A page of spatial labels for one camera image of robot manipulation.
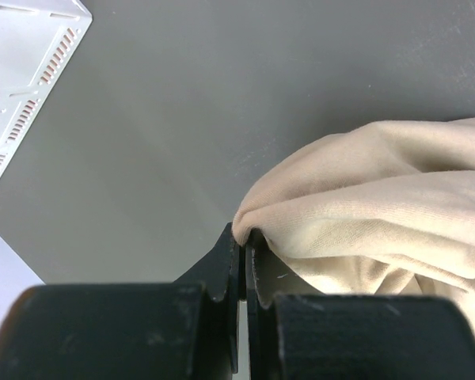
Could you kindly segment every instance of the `gray surface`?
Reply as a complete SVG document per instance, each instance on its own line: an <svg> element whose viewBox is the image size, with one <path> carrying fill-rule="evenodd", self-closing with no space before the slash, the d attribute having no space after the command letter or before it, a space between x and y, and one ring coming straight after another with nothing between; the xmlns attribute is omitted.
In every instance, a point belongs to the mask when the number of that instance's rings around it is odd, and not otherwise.
<svg viewBox="0 0 475 380"><path fill-rule="evenodd" d="M174 279L303 144L475 116L475 0L85 4L0 180L0 234L50 283Z"/></svg>

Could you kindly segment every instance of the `folded fabric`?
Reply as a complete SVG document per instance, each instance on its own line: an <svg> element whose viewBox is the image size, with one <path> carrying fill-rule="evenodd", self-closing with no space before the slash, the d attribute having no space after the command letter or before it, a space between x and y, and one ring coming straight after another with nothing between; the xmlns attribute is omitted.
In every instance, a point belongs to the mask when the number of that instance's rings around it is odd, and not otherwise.
<svg viewBox="0 0 475 380"><path fill-rule="evenodd" d="M475 119L329 135L260 178L234 217L326 294L451 299L475 334Z"/></svg>

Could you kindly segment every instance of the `beige towel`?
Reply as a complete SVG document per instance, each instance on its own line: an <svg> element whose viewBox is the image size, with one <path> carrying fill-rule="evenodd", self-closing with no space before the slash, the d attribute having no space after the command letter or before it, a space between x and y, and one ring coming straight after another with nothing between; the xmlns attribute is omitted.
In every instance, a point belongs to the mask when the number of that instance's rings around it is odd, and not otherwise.
<svg viewBox="0 0 475 380"><path fill-rule="evenodd" d="M252 228L322 292L448 297L475 333L475 119L317 140L253 185L237 242Z"/></svg>

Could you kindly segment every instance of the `white plastic basket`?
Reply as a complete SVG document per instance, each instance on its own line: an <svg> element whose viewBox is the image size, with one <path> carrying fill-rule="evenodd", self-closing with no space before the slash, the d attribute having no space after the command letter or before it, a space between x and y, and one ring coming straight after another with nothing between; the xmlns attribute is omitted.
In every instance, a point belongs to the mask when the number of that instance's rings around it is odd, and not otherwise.
<svg viewBox="0 0 475 380"><path fill-rule="evenodd" d="M0 176L91 22L79 0L0 1Z"/></svg>

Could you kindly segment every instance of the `fabric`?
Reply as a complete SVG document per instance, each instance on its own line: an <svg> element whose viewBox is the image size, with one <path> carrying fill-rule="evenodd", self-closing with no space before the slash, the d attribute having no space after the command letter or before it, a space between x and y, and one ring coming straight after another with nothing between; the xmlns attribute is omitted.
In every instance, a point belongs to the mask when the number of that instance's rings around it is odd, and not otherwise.
<svg viewBox="0 0 475 380"><path fill-rule="evenodd" d="M253 228L326 294L447 297L475 334L475 119L317 140L250 189L237 242Z"/></svg>

